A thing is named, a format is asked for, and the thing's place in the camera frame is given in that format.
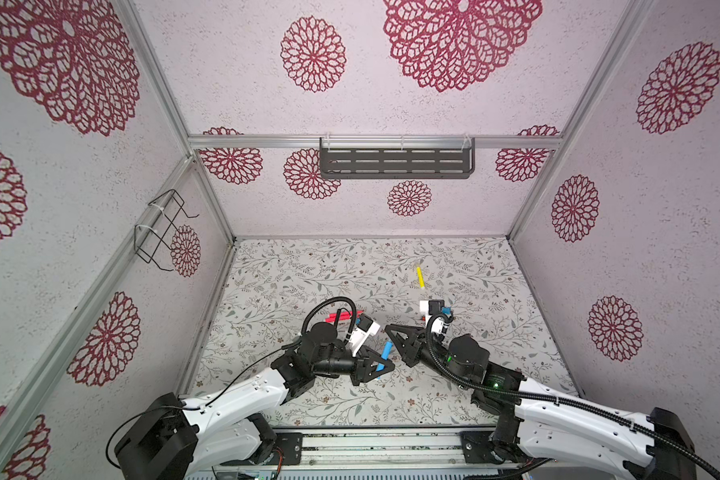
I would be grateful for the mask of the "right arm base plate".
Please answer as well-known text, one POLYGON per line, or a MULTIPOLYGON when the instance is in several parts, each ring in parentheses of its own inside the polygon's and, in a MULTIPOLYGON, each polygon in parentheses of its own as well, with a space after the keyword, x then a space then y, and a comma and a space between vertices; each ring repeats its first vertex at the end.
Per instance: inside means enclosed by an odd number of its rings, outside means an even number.
POLYGON ((464 461, 467 464, 501 465, 513 461, 514 454, 494 441, 493 431, 465 430, 459 433, 464 461))

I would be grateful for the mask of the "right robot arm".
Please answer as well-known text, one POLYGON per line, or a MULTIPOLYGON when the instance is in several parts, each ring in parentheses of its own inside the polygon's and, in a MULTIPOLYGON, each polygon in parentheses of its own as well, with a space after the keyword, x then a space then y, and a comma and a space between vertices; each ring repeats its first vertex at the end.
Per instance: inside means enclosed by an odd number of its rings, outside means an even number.
POLYGON ((442 335, 422 327, 389 325, 386 333, 407 366, 431 368, 495 416, 492 430, 461 434, 469 463, 535 466, 550 459, 620 479, 697 476, 693 443, 668 410, 629 413, 578 400, 492 362, 468 334, 445 344, 442 335))

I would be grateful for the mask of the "yellow highlighter pen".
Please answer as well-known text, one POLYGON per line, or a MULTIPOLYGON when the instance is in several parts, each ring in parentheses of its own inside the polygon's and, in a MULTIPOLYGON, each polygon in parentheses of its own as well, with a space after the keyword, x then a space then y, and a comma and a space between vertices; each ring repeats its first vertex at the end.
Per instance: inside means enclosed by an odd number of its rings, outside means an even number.
POLYGON ((425 284, 425 281, 424 281, 424 277, 423 277, 423 273, 422 273, 421 267, 420 267, 420 266, 416 266, 416 267, 415 267, 415 272, 416 272, 416 275, 417 275, 417 280, 418 280, 419 288, 422 289, 422 290, 426 289, 426 284, 425 284))

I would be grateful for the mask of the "blue highlighter pen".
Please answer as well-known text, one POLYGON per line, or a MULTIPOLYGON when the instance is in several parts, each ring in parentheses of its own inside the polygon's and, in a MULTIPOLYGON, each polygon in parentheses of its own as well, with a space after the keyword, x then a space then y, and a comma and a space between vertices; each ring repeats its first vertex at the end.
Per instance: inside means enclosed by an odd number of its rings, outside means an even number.
MULTIPOLYGON (((387 342, 385 343, 385 345, 384 345, 384 349, 383 349, 383 352, 382 352, 382 354, 381 354, 381 358, 384 359, 384 360, 388 360, 392 348, 393 348, 393 343, 392 343, 391 341, 387 341, 387 342)), ((377 365, 376 371, 377 371, 377 372, 381 372, 381 371, 383 371, 384 369, 385 369, 385 366, 384 366, 383 364, 379 363, 379 364, 377 365)))

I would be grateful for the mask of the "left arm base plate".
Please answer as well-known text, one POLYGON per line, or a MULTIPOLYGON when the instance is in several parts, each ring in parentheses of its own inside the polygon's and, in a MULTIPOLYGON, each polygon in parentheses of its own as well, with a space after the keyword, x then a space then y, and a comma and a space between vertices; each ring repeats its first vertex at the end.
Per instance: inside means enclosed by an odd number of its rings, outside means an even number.
POLYGON ((303 453, 304 435, 301 432, 277 433, 273 442, 265 442, 262 453, 254 453, 250 458, 243 460, 228 460, 221 466, 295 466, 300 465, 303 453))

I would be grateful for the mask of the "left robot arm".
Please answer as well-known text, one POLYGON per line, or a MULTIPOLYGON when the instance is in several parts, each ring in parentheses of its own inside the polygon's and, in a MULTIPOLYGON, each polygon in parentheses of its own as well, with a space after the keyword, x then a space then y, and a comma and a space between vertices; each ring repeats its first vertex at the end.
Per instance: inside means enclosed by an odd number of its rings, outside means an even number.
POLYGON ((113 432, 105 457, 126 479, 183 479, 225 462, 261 464, 277 441, 265 411, 303 395, 319 377, 346 376, 358 386, 394 370, 365 344, 380 330, 363 315, 341 340, 334 324, 319 322, 245 381, 201 397, 158 397, 113 432))

